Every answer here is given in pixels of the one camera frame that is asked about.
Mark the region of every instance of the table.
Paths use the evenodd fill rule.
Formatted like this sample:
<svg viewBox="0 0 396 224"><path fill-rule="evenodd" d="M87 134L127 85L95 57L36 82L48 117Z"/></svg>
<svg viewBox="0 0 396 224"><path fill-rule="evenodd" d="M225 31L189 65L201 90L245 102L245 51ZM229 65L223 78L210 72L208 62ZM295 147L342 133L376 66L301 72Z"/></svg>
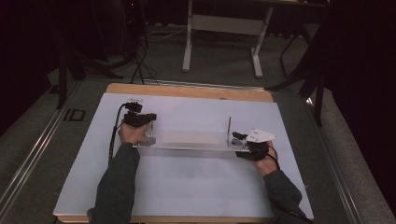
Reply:
<svg viewBox="0 0 396 224"><path fill-rule="evenodd" d="M153 105L162 107L155 121L160 127L172 124L172 119L183 120L182 117L204 114L211 115L204 116L209 126L205 126L208 122L202 119L192 120L194 125L191 126L203 123L201 125L215 131L223 122L217 124L219 113L212 108L220 109L221 113L228 111L233 118L238 118L238 111L245 113L249 110L249 116L239 118L239 124L236 120L237 129L244 130L252 122L253 125L267 124L268 131L281 136L281 141L274 142L282 158L280 165L302 192L302 209L308 217L313 217L277 105L271 103L272 96L267 91L111 84L99 104L54 209L54 215L61 221L87 221L85 212L94 204L95 188L106 169L109 139L98 136L111 135L117 110L115 105L120 106L120 101L131 97L142 102L146 110L143 113L149 112ZM176 108L181 105L184 105L181 113L168 116L177 113ZM145 148L140 153L133 222L264 222L272 215L260 175L249 161L236 158L232 151Z"/></svg>
<svg viewBox="0 0 396 224"><path fill-rule="evenodd" d="M207 15L197 15L192 13L192 0L189 0L188 19L187 19L187 41L183 58L183 72L190 71L191 63L191 32L194 30L206 30L215 32L235 33L242 35L257 35L258 41L254 48L250 49L251 58L254 66L256 78L262 78L262 68L260 64L259 52L262 47L265 32L269 25L274 7L326 7L327 4L307 3L299 0L249 0L249 1L230 1L232 3L260 3L268 5L265 16L260 20L247 20L236 18L215 17Z"/></svg>

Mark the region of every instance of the dark green sleeve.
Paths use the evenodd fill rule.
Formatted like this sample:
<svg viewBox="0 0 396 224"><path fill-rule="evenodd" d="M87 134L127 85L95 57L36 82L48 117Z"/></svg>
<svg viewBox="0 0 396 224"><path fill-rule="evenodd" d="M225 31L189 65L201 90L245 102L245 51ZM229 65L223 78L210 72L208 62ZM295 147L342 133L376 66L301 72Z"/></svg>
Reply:
<svg viewBox="0 0 396 224"><path fill-rule="evenodd" d="M139 159L139 152L131 143L120 146L99 183L95 207L88 211L90 223L130 223Z"/></svg>
<svg viewBox="0 0 396 224"><path fill-rule="evenodd" d="M271 201L271 208L274 213L271 223L308 223L300 218L290 215L279 208L279 206L285 207L305 217L304 212L299 207L300 201L302 199L301 192L288 179L283 171L274 171L271 174L266 175L263 179L265 181L265 188L267 189L268 198Z"/></svg>

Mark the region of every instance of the white table leg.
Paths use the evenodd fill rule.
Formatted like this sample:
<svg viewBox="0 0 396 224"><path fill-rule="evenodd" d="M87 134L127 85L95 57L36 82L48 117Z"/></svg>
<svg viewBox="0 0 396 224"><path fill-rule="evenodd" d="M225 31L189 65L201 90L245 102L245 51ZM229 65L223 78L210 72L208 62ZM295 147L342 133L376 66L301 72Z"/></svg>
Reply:
<svg viewBox="0 0 396 224"><path fill-rule="evenodd" d="M256 75L256 78L262 78L262 67L260 66L259 51L262 47L262 41L264 40L265 32L271 19L272 12L273 8L268 8L265 15L265 20L262 22L262 29L259 34L259 41L257 42L256 48L251 49L251 58L253 60L254 73Z"/></svg>
<svg viewBox="0 0 396 224"><path fill-rule="evenodd" d="M190 71L190 62L191 62L191 24L192 24L192 0L189 1L189 16L187 18L187 43L186 49L184 50L184 59L183 59L183 72Z"/></svg>

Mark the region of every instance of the gray carpet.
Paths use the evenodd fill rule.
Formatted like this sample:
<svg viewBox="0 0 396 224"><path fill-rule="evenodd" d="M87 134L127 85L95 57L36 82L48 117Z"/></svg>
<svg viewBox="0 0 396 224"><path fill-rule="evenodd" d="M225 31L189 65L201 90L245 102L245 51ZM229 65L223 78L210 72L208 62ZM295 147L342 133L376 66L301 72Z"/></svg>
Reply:
<svg viewBox="0 0 396 224"><path fill-rule="evenodd" d="M157 71L158 80L245 87L267 87L285 80L277 60L280 51L288 42L283 37L268 36L264 39L260 53L264 78L257 79L254 77L249 53L256 38L214 43L202 39L208 39L207 35L196 35L201 38L194 38L189 73L181 71L185 45L183 36L175 35L162 41L149 42L144 62L146 66ZM151 35L150 39L161 37ZM288 71L297 64L305 48L306 44L302 39L297 39L291 46L285 56ZM139 55L144 55L142 49L139 50ZM111 82L130 82L135 68L136 64L132 64L117 72L125 76L122 80L90 73L85 82L81 83L67 108L86 110L86 118L82 122L60 123L19 197L7 213L4 223L54 222L55 217L51 214L53 207L106 86ZM56 71L49 75L53 78ZM149 72L143 69L143 77L149 76ZM141 80L136 77L134 82L139 83ZM327 142L339 164L363 223L396 223L350 130L333 102L331 93L325 92L322 112L324 126L315 127L311 108L295 94L300 85L301 83L297 83L275 93L274 99L281 110L303 181L308 186L307 194L315 223L350 223L339 190L334 184L326 152L322 150L323 141ZM55 107L56 96L43 95L1 137L0 190L4 190L19 163L32 148L35 139L55 112Z"/></svg>

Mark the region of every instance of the white board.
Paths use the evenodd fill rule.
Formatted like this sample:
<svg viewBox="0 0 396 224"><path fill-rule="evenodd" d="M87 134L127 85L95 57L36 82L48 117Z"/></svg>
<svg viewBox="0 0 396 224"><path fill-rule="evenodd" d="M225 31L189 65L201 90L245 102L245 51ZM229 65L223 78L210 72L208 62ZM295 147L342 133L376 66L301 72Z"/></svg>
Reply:
<svg viewBox="0 0 396 224"><path fill-rule="evenodd" d="M279 136L274 147L281 169L303 194L300 204L313 218L304 184L277 104L105 93L56 204L55 216L84 216L94 206L107 168L108 147L120 105L139 100L155 113L154 130L249 133L260 128ZM117 137L115 152L120 145ZM250 161L230 151L139 148L133 216L271 217L261 176Z"/></svg>

